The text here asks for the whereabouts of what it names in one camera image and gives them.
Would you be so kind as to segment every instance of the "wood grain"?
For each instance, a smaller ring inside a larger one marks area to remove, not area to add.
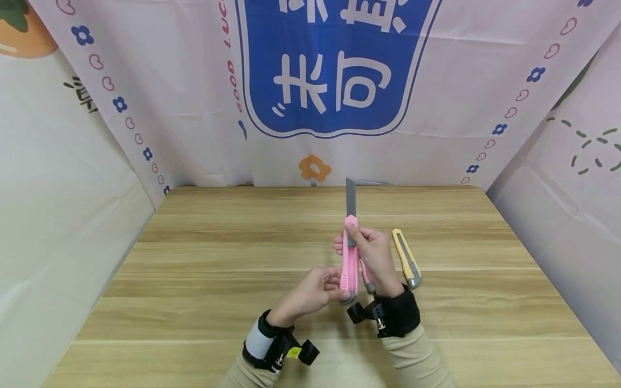
[[[331,241],[344,209],[340,187],[174,190],[46,387],[217,386],[258,314],[309,268],[340,265]],[[423,272],[423,323],[459,386],[621,386],[480,190],[359,187],[358,216],[403,230]],[[373,327],[339,305],[300,320],[296,336],[322,353],[311,368],[289,362],[279,386],[396,386]]]

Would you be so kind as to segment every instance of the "forearm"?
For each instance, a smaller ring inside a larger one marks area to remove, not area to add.
[[[219,388],[272,388],[277,379],[278,375],[273,371],[255,369],[239,355]]]
[[[412,291],[404,284],[400,293],[377,297],[386,313],[390,336],[382,343],[392,356],[400,388],[451,388],[453,380],[434,351],[433,344],[420,323],[420,311]]]
[[[403,338],[383,338],[392,357],[401,388],[454,388],[448,369],[433,349],[433,344],[419,326]]]
[[[274,341],[287,328],[272,326],[267,314],[252,325],[242,353],[220,382],[220,388],[272,388],[276,384],[284,359],[276,359],[274,346],[278,342]]]

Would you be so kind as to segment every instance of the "left hand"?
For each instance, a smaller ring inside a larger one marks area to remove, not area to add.
[[[340,268],[311,269],[296,288],[270,311],[268,323],[277,327],[290,327],[296,319],[317,312],[330,302],[347,300],[349,292],[341,291],[338,287],[340,276]]]

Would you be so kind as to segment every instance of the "pink utility knife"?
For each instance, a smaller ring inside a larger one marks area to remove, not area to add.
[[[356,218],[356,182],[347,178],[345,184],[347,195],[347,217],[345,218],[345,223],[351,223],[358,227],[358,219]],[[343,268],[341,270],[340,288],[343,291],[348,291],[350,298],[341,302],[342,305],[352,303],[358,296],[358,262],[362,265],[362,278],[365,281],[366,291],[372,294],[374,287],[369,281],[365,264],[360,259],[358,247],[349,238],[347,231],[343,230]]]

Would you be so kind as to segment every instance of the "orange flower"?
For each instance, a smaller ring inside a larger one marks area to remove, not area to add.
[[[312,168],[313,166],[316,166],[319,172],[315,171]],[[313,154],[302,159],[298,167],[302,170],[302,178],[307,181],[310,181],[311,178],[315,178],[317,182],[323,182],[325,181],[325,177],[332,172],[332,168],[329,165],[325,165],[320,158]]]

